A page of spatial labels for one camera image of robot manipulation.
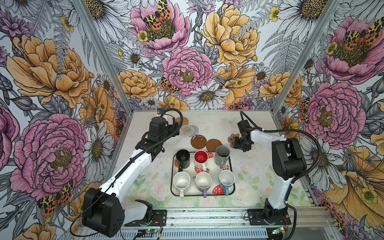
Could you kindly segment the round woven rattan coaster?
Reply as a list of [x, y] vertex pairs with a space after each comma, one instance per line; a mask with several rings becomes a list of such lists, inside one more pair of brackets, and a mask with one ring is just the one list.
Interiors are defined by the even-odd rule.
[[186, 118], [186, 117], [183, 117], [183, 118], [177, 117], [177, 118], [175, 119], [175, 121], [176, 121], [179, 125], [180, 125], [181, 122], [182, 122], [182, 126], [185, 126], [185, 125], [188, 125], [188, 124], [189, 124], [189, 120], [188, 120], [188, 118]]

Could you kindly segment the plain brown wooden coaster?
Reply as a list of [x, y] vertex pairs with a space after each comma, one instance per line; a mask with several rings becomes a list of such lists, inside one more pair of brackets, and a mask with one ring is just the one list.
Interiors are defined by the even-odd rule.
[[217, 139], [210, 139], [207, 141], [206, 148], [208, 152], [215, 152], [219, 146], [222, 146], [222, 142]]

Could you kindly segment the scratched dark brown wooden coaster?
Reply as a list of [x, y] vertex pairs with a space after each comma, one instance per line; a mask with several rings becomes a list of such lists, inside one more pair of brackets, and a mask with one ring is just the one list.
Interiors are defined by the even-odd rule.
[[207, 139], [203, 135], [195, 135], [191, 138], [191, 146], [195, 149], [203, 149], [206, 144]]

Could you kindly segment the cork paw print coaster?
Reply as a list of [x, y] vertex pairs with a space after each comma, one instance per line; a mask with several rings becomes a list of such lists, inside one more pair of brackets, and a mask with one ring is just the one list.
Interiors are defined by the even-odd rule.
[[235, 140], [236, 138], [239, 138], [240, 137], [240, 134], [231, 134], [229, 137], [228, 137], [228, 142], [231, 146], [231, 148], [234, 149], [234, 146], [235, 146]]

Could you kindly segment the grey-blue braided rope coaster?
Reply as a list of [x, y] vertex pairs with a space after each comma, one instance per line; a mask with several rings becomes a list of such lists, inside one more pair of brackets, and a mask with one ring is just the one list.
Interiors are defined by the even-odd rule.
[[199, 128], [195, 125], [192, 125], [192, 127], [194, 128], [194, 133], [193, 133], [193, 136], [196, 136], [199, 134]]

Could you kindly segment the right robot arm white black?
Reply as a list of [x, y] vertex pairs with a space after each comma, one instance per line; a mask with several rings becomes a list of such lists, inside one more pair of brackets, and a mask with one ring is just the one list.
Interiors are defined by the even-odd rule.
[[241, 136], [235, 138], [235, 149], [247, 152], [251, 150], [253, 144], [258, 143], [272, 151], [272, 165], [277, 176], [271, 195], [265, 202], [264, 219], [272, 222], [274, 219], [285, 217], [295, 179], [307, 169], [299, 141], [295, 138], [274, 135], [282, 130], [252, 128], [247, 120], [241, 120], [237, 126]]

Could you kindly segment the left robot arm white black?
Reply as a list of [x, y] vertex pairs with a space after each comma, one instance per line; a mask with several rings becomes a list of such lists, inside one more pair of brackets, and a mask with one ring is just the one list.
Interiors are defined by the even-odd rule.
[[156, 156], [164, 152], [163, 144], [179, 135], [181, 122], [170, 124], [163, 116], [152, 118], [149, 131], [143, 134], [126, 164], [98, 189], [90, 188], [84, 195], [82, 224], [96, 233], [113, 237], [122, 226], [132, 222], [148, 224], [153, 218], [152, 204], [135, 200], [123, 207], [124, 196], [140, 173]]

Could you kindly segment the grey mug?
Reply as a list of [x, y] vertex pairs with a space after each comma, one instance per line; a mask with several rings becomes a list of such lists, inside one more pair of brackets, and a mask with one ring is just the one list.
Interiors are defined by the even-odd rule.
[[218, 146], [215, 152], [215, 163], [221, 169], [226, 165], [230, 156], [230, 149], [226, 146]]

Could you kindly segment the black mug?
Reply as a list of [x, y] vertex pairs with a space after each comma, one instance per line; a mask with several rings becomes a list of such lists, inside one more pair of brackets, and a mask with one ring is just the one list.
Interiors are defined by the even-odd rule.
[[182, 172], [184, 169], [187, 169], [190, 164], [190, 152], [188, 150], [179, 150], [176, 153], [176, 162], [178, 163], [178, 171]]

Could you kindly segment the red interior white mug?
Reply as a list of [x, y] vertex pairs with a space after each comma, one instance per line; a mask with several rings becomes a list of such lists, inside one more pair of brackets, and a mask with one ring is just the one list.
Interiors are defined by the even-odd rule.
[[207, 172], [208, 153], [205, 151], [197, 151], [194, 154], [194, 163], [198, 169], [202, 169], [203, 172]]

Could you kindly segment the white strawberry print tray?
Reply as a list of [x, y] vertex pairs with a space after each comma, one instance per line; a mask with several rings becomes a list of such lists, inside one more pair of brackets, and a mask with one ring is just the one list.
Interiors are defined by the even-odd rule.
[[208, 152], [208, 160], [198, 164], [190, 152], [190, 165], [180, 167], [177, 155], [173, 157], [171, 192], [174, 196], [204, 197], [230, 196], [235, 192], [235, 177], [231, 160], [223, 167], [215, 163], [215, 153]]

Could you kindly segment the green circuit board right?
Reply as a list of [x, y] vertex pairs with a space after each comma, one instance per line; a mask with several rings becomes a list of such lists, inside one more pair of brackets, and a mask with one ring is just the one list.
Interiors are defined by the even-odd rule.
[[285, 232], [286, 231], [285, 231], [284, 227], [279, 227], [279, 228], [272, 230], [273, 235], [284, 234]]

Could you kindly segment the green circuit board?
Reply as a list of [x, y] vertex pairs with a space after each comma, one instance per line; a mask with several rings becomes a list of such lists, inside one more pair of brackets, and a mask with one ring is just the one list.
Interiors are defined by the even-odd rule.
[[160, 229], [146, 229], [146, 230], [139, 230], [136, 237], [161, 237], [162, 230]]
[[284, 234], [285, 232], [286, 231], [285, 231], [284, 227], [279, 227], [279, 228], [272, 230], [273, 235]]

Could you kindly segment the green circuit board left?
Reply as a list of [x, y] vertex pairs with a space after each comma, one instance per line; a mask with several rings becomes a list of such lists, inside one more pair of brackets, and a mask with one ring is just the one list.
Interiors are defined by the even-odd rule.
[[146, 230], [139, 230], [136, 237], [161, 237], [162, 230], [160, 229], [146, 229]]

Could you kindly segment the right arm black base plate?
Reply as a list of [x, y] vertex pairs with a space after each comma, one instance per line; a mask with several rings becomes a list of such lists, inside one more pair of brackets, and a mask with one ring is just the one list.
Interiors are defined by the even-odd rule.
[[248, 209], [247, 211], [251, 226], [256, 225], [283, 225], [289, 226], [292, 224], [288, 209], [274, 210], [269, 208], [264, 209]]

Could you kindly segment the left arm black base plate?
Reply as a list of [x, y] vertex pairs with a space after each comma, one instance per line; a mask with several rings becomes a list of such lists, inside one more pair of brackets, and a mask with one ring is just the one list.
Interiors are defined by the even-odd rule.
[[165, 227], [167, 222], [167, 210], [153, 210], [151, 220], [137, 220], [124, 224], [125, 227]]

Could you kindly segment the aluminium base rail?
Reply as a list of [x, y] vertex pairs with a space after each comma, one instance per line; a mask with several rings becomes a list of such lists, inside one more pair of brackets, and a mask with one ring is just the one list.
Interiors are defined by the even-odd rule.
[[[125, 227], [113, 240], [340, 240], [329, 212], [324, 207], [298, 207], [288, 210], [292, 224], [251, 226], [247, 208], [169, 208], [165, 227]], [[285, 233], [272, 230], [284, 227]], [[160, 229], [161, 237], [136, 237], [139, 230]]]

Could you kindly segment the aluminium corner post left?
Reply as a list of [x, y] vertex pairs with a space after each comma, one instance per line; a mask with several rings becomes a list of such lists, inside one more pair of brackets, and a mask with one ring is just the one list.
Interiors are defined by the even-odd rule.
[[80, 19], [88, 32], [89, 39], [94, 44], [99, 57], [102, 60], [104, 67], [106, 68], [107, 73], [109, 74], [112, 83], [119, 95], [121, 102], [125, 108], [125, 111], [129, 117], [133, 115], [133, 109], [129, 103], [129, 100], [126, 96], [125, 91], [123, 90], [122, 84], [118, 78], [118, 74], [110, 60], [108, 52], [104, 46], [101, 36], [97, 32], [96, 25], [93, 23], [92, 16], [88, 10], [88, 7], [84, 1], [74, 1], [74, 6], [78, 11]]

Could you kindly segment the aluminium corner post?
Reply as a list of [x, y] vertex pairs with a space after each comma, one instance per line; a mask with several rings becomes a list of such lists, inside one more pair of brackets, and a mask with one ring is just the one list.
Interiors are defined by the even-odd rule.
[[315, 47], [324, 29], [326, 29], [329, 26], [329, 22], [331, 21], [332, 16], [335, 14], [336, 9], [339, 6], [340, 2], [341, 1], [338, 1], [338, 0], [327, 2], [318, 23], [315, 25], [314, 31], [311, 34], [309, 34], [308, 40], [303, 50], [301, 51], [299, 58], [295, 63], [285, 86], [282, 88], [281, 93], [279, 94], [276, 102], [273, 105], [273, 108], [272, 108], [273, 114], [276, 114], [278, 112], [278, 109], [280, 108], [280, 106], [282, 105], [282, 103], [285, 101], [286, 97], [290, 93], [291, 88], [296, 82], [301, 72], [301, 69], [305, 64], [305, 61], [311, 55], [311, 50]]
[[99, 57], [102, 60], [104, 67], [106, 68], [107, 73], [109, 74], [112, 83], [119, 95], [121, 102], [125, 108], [125, 111], [129, 117], [133, 115], [133, 109], [129, 103], [129, 100], [126, 96], [125, 91], [123, 90], [122, 84], [118, 78], [118, 74], [110, 60], [108, 52], [104, 46], [101, 36], [97, 32], [96, 25], [93, 23], [92, 16], [88, 10], [88, 7], [84, 1], [74, 1], [74, 6], [78, 11], [80, 19], [88, 32], [89, 39], [94, 44]]

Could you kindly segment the aluminium corner post right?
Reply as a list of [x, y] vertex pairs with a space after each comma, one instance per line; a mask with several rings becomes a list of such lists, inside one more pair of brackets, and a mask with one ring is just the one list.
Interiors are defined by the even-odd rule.
[[282, 103], [285, 101], [286, 97], [290, 93], [291, 88], [296, 82], [301, 72], [301, 69], [305, 64], [305, 61], [311, 55], [311, 50], [315, 47], [324, 29], [326, 29], [329, 26], [329, 22], [331, 21], [332, 16], [335, 14], [336, 9], [339, 6], [340, 2], [341, 1], [338, 1], [338, 0], [327, 2], [318, 23], [315, 25], [314, 31], [311, 34], [309, 34], [308, 40], [303, 50], [301, 51], [299, 58], [295, 63], [285, 86], [282, 88], [281, 93], [279, 94], [276, 102], [273, 105], [273, 108], [272, 108], [273, 114], [276, 114], [278, 112], [278, 109], [280, 108], [280, 106], [282, 105]]

